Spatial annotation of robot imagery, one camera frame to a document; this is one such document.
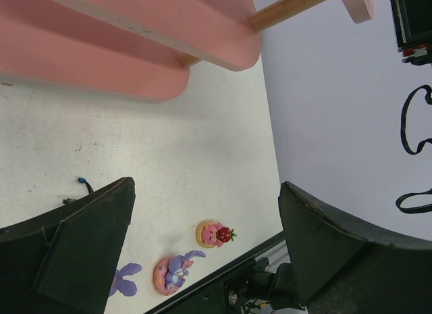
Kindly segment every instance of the strawberry toy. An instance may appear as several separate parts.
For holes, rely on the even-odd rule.
[[[234,241],[235,237],[237,237],[237,234],[234,233],[234,229],[230,230],[226,226],[222,227],[219,231],[217,231],[217,239],[222,241],[223,243]]]
[[[220,248],[236,236],[234,230],[215,221],[204,221],[196,229],[196,241],[204,248]]]

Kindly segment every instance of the screw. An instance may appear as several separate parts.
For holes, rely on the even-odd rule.
[[[228,302],[231,306],[234,306],[237,303],[237,294],[233,290],[230,292],[228,296]]]

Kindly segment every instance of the wooden dowel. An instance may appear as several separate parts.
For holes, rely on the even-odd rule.
[[[250,24],[255,32],[261,32],[324,1],[326,0],[279,0],[256,12],[250,17]],[[189,68],[200,61],[201,59],[189,54],[179,57],[179,63],[184,68]]]

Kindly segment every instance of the black device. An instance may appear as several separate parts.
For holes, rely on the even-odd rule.
[[[132,216],[134,186],[132,178],[122,178],[1,229],[0,313],[103,314]]]
[[[403,62],[432,63],[432,0],[390,0]]]

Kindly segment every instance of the black wire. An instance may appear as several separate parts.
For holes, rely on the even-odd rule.
[[[87,180],[85,180],[84,178],[79,177],[79,178],[78,178],[78,182],[81,183],[81,184],[85,184],[85,185],[86,185],[86,187],[87,187],[87,191],[88,191],[89,194],[92,194],[92,193],[95,192],[95,191],[93,190],[92,186],[91,186],[91,185],[87,182]]]
[[[410,145],[408,144],[408,140],[406,139],[406,114],[408,113],[408,107],[410,107],[411,100],[412,100],[412,98],[414,98],[415,94],[422,89],[426,90],[426,95],[425,95],[426,103],[428,105],[432,105],[432,98],[431,98],[432,88],[430,86],[428,86],[427,84],[424,86],[420,86],[416,90],[412,91],[410,93],[410,95],[408,96],[408,98],[406,99],[405,104],[402,108],[402,114],[400,117],[400,138],[402,140],[402,146],[404,147],[405,151],[411,155],[419,154],[423,150],[423,147],[425,147],[426,143],[432,144],[432,138],[428,138],[427,140],[422,140],[417,145],[417,150],[414,152],[410,148]]]
[[[250,304],[250,303],[246,304],[245,306],[247,306],[248,309],[245,310],[244,314],[249,314],[250,311],[252,310],[252,308],[254,308],[253,305],[255,305],[255,304],[257,303],[257,301],[258,301],[258,299],[255,299],[255,300],[252,302],[252,304]]]
[[[402,113],[400,116],[400,139],[402,141],[402,146],[404,147],[405,151],[410,155],[419,154],[423,150],[423,147],[425,147],[426,143],[432,144],[432,138],[428,138],[427,140],[422,140],[417,145],[417,150],[413,151],[410,148],[410,145],[408,144],[408,139],[406,138],[406,114],[408,113],[408,108],[410,107],[410,103],[411,103],[412,98],[414,98],[415,94],[417,94],[417,92],[422,90],[422,89],[426,90],[426,94],[425,94],[426,103],[428,105],[432,105],[432,97],[431,97],[432,88],[430,86],[428,86],[427,84],[424,86],[420,86],[410,93],[410,95],[408,96],[408,98],[405,101],[405,104],[402,108]],[[432,194],[432,189],[428,190],[428,191],[424,191],[424,192],[411,192],[409,194],[403,194],[401,197],[399,197],[396,200],[396,207],[402,213],[405,213],[405,214],[419,214],[419,213],[427,213],[429,211],[432,211],[432,204],[417,206],[417,207],[411,207],[411,208],[403,208],[402,207],[402,203],[406,199],[413,197],[413,196],[421,196],[421,195],[428,195],[428,194]]]

